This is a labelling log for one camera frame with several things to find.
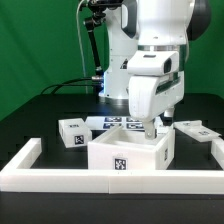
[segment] black cable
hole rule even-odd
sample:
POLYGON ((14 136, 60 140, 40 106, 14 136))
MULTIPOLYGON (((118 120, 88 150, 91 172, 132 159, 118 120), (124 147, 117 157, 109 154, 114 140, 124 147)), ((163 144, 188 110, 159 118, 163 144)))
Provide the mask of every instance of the black cable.
POLYGON ((48 86, 46 87, 44 90, 42 90, 41 92, 41 95, 44 94, 44 92, 52 87, 68 87, 68 86, 91 86, 91 87, 96 87, 96 86, 99 86, 99 85, 93 85, 93 84, 90 84, 90 85, 87 85, 87 84, 55 84, 55 85, 51 85, 51 86, 48 86))
MULTIPOLYGON (((70 84, 70 83, 73 83, 73 82, 90 81, 90 80, 92 80, 92 78, 72 79, 72 80, 68 80, 66 82, 63 82, 61 85, 70 84)), ((51 94, 55 94, 61 87, 63 87, 63 86, 57 86, 54 90, 52 90, 51 94)))

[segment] black table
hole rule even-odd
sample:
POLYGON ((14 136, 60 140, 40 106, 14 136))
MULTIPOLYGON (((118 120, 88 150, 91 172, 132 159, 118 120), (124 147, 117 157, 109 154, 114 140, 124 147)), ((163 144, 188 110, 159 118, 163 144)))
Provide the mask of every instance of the black table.
MULTIPOLYGON (((43 152, 32 168, 87 168, 85 147, 65 149, 58 120, 87 116, 127 116, 127 106, 100 104, 91 95, 39 95, 0 122, 0 168, 32 137, 43 152)), ((175 121, 202 120, 224 135, 224 100, 186 94, 175 121)), ((210 143, 176 131, 175 159, 169 169, 221 169, 210 143)), ((0 223, 223 223, 223 195, 137 195, 0 193, 0 223)))

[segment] green screen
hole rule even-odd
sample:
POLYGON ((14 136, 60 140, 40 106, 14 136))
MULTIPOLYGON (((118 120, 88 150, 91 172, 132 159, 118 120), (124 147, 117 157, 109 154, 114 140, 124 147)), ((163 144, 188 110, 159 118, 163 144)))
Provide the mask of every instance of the green screen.
MULTIPOLYGON (((212 22, 207 32, 190 43, 185 92, 214 93, 224 97, 224 2, 210 0, 212 22)), ((77 36, 78 0, 0 1, 0 119, 47 86, 83 77, 77 36)), ((80 13, 86 75, 94 75, 92 52, 82 25, 90 16, 80 13)), ((97 28, 101 63, 108 66, 107 32, 97 28)), ((84 93, 83 87, 66 87, 62 93, 84 93)))

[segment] white block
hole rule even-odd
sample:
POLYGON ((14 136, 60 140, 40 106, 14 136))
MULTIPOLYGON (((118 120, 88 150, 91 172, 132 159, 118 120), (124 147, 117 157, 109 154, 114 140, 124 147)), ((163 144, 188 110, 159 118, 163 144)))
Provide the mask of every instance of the white block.
POLYGON ((201 121, 181 121, 175 122, 174 127, 196 139, 199 142, 208 142, 218 138, 219 133, 214 132, 204 126, 201 121))
POLYGON ((212 140, 211 154, 224 169, 224 141, 221 138, 212 140))
POLYGON ((174 157, 175 131, 154 140, 144 132, 115 126, 88 143, 88 168, 104 170, 166 169, 174 157))
POLYGON ((2 173, 14 169, 29 169, 41 154, 41 139, 31 138, 2 169, 2 173))
POLYGON ((59 120, 59 133, 66 148, 86 146, 92 132, 81 118, 59 120))

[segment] white box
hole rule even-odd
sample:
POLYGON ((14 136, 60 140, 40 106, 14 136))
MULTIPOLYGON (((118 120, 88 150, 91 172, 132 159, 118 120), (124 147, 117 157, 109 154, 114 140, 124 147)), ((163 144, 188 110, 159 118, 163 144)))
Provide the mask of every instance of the white box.
POLYGON ((59 120, 59 132, 66 148, 86 146, 92 132, 81 118, 59 120))
POLYGON ((174 158, 175 131, 145 139, 144 132, 115 126, 88 143, 88 168, 104 170, 164 170, 174 158))
POLYGON ((175 122, 174 127, 199 142, 212 141, 220 136, 219 133, 202 126, 202 121, 200 120, 175 122))

